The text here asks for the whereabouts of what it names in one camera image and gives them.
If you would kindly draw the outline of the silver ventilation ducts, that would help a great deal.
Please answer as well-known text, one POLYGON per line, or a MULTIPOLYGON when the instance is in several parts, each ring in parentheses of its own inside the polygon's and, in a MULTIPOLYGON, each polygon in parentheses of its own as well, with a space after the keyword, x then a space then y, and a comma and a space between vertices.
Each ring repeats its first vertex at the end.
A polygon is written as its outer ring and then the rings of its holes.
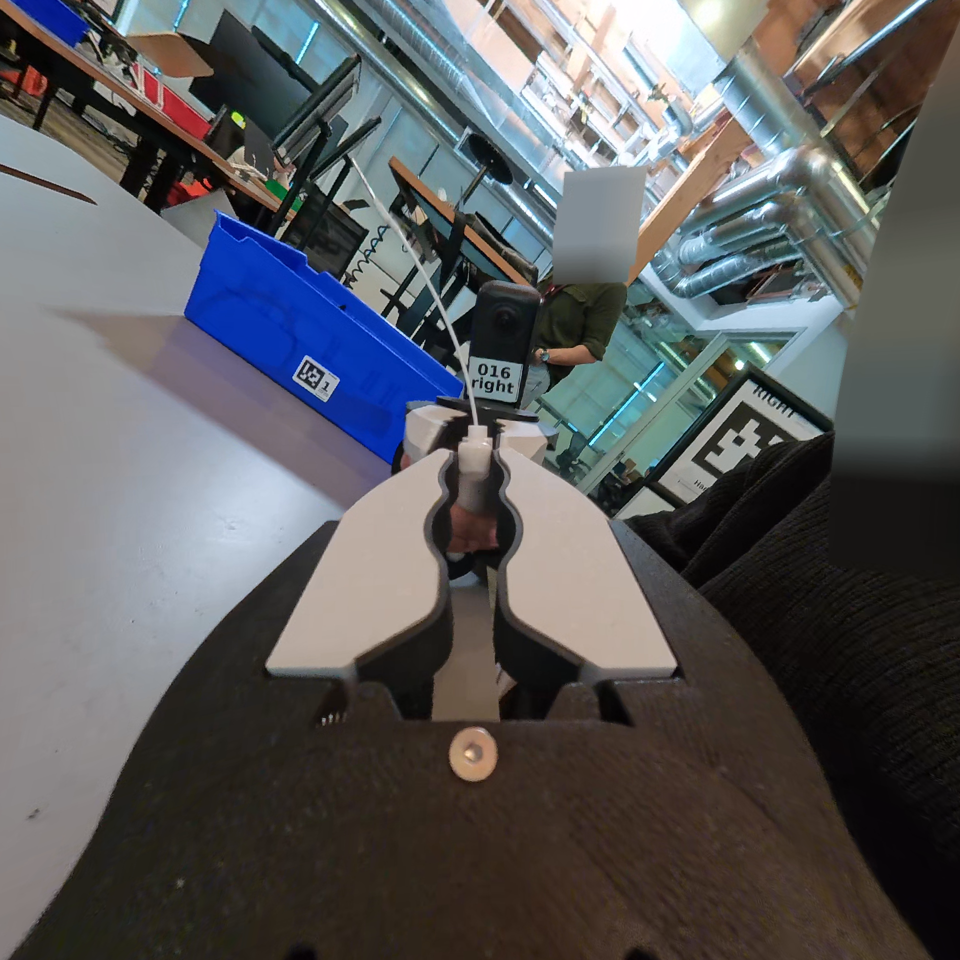
POLYGON ((799 259, 855 304, 883 199, 883 134, 838 129, 949 2, 355 2, 381 40, 462 102, 529 175, 553 223, 570 170, 639 166, 654 207, 729 114, 751 140, 653 257, 673 296, 799 259))

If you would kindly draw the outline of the black monitor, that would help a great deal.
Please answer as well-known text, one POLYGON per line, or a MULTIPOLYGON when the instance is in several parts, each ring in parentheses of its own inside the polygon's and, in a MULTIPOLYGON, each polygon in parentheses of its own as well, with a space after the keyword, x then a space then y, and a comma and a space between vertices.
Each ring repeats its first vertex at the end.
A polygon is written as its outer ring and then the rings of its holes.
POLYGON ((288 69, 261 40, 223 10, 210 40, 197 49, 213 73, 193 78, 188 91, 211 113, 227 107, 274 138, 317 84, 295 64, 288 69))

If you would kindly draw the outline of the blue bin with marker sticker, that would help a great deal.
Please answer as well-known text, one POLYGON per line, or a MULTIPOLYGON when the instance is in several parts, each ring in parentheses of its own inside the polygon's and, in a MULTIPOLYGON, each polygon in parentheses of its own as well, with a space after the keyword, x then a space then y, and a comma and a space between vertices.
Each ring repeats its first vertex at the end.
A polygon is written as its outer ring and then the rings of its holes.
POLYGON ((221 211, 184 316, 385 462, 408 403, 464 390, 303 252, 221 211))

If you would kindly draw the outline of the red box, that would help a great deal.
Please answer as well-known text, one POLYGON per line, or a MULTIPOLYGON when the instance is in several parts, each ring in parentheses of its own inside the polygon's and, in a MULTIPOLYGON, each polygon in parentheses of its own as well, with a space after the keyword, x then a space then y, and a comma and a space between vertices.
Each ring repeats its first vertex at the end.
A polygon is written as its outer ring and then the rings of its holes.
POLYGON ((210 121, 139 62, 130 68, 137 91, 178 129, 198 140, 206 140, 210 121))

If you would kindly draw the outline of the tilted wooden standing desk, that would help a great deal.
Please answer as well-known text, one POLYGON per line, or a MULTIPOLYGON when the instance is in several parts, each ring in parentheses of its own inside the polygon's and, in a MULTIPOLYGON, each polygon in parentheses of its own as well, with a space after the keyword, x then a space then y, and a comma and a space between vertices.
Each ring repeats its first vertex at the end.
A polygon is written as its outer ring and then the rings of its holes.
MULTIPOLYGON (((462 290, 476 292, 474 288, 478 289, 484 278, 536 288, 536 268, 506 244, 480 214, 458 213, 455 204, 441 200, 398 158, 391 157, 389 166, 399 202, 391 209, 411 213, 419 210, 425 217, 424 223, 413 223, 409 229, 426 254, 438 257, 438 267, 428 280, 434 283, 444 308, 451 306, 462 290)), ((389 300, 383 315, 386 317, 396 306, 396 327, 418 345, 426 346, 439 336, 439 310, 433 294, 424 288, 409 307, 401 309, 402 291, 413 281, 416 267, 425 265, 416 257, 414 260, 414 270, 389 300)))

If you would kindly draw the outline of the wooden beam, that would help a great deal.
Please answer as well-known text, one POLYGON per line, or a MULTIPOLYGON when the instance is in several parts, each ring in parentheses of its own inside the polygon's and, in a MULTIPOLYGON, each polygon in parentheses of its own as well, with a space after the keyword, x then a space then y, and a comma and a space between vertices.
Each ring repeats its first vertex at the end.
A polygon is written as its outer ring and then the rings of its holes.
POLYGON ((722 177, 751 144, 738 121, 726 113, 714 137, 693 158, 685 172, 654 207, 640 228, 627 284, 651 263, 681 223, 720 183, 722 177))

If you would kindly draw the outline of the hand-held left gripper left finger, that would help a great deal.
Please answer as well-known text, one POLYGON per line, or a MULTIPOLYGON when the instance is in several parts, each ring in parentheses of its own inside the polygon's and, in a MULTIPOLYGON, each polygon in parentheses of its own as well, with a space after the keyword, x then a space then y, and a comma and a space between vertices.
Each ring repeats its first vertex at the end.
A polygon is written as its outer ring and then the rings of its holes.
POLYGON ((433 452, 343 514, 267 657, 271 677, 388 677, 388 651, 442 617, 450 588, 430 524, 452 462, 433 452))

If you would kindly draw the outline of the black mesh office chair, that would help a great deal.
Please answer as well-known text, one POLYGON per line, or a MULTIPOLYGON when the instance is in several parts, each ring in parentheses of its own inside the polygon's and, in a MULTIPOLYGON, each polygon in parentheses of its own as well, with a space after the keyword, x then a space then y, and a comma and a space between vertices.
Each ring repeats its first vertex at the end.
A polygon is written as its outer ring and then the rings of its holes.
POLYGON ((343 210, 314 183, 308 183, 299 209, 280 240, 303 252, 309 266, 340 282, 349 270, 369 230, 343 210))

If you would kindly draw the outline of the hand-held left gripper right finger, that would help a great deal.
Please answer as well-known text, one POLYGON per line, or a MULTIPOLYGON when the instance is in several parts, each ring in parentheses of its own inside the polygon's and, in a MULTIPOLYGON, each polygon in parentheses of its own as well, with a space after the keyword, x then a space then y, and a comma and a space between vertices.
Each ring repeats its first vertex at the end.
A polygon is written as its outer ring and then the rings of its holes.
POLYGON ((505 449, 494 648, 514 679, 668 679, 678 661, 612 523, 505 449))

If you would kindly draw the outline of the person's right forearm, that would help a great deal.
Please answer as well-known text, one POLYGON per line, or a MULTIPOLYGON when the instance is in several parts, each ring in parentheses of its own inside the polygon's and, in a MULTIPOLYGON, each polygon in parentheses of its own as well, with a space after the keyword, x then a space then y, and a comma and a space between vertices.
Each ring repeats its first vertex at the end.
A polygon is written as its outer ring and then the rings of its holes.
POLYGON ((675 510, 632 516, 630 531, 701 588, 730 568, 828 479, 834 431, 775 444, 675 510))

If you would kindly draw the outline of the framed marker poster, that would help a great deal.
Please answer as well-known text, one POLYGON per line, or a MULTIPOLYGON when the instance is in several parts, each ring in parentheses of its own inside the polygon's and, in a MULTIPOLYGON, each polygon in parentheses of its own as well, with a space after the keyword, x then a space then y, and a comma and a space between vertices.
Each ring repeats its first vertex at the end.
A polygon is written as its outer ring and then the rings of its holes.
POLYGON ((681 507, 763 451, 833 428, 827 416, 749 364, 658 461, 645 482, 657 496, 681 507))

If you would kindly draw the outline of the person's black sweater torso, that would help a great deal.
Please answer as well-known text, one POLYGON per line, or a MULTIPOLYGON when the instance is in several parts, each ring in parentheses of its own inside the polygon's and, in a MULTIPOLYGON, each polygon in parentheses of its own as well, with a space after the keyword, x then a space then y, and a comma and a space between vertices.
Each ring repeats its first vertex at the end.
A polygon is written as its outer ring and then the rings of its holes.
POLYGON ((700 590, 797 715, 887 896, 958 958, 958 582, 834 565, 829 506, 823 481, 700 590))

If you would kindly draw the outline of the person's right hand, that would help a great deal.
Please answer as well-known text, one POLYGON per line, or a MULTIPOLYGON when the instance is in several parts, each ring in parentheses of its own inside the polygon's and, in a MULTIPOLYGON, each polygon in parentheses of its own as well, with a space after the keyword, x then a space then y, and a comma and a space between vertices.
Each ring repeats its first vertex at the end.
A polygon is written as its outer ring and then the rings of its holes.
POLYGON ((459 502, 449 509, 450 534, 446 546, 440 548, 444 555, 466 555, 497 552, 498 517, 494 512, 466 510, 459 502))

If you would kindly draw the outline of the long wooden desk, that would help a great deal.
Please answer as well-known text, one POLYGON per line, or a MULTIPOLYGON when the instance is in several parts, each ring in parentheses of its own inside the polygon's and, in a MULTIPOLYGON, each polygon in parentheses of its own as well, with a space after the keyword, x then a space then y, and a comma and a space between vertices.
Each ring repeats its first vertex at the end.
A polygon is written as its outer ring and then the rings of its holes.
POLYGON ((91 110, 108 116, 138 138, 120 186, 155 213, 167 207, 169 194, 187 171, 228 194, 241 193, 259 208, 278 213, 282 201, 265 186, 240 176, 209 144, 179 127, 125 82, 69 47, 14 2, 1 3, 2 23, 15 27, 18 40, 28 38, 25 65, 48 81, 33 129, 39 130, 59 90, 78 97, 91 110))

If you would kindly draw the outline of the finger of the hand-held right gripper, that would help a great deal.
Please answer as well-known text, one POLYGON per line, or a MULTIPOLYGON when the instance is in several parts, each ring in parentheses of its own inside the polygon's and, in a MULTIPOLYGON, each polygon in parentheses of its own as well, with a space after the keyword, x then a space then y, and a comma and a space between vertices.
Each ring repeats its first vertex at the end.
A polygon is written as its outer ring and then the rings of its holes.
POLYGON ((504 464, 504 457, 513 452, 537 466, 544 464, 548 436, 539 420, 499 419, 495 439, 495 461, 504 464))
POLYGON ((456 449, 457 411, 439 402, 413 402, 405 416, 405 469, 437 450, 456 449))

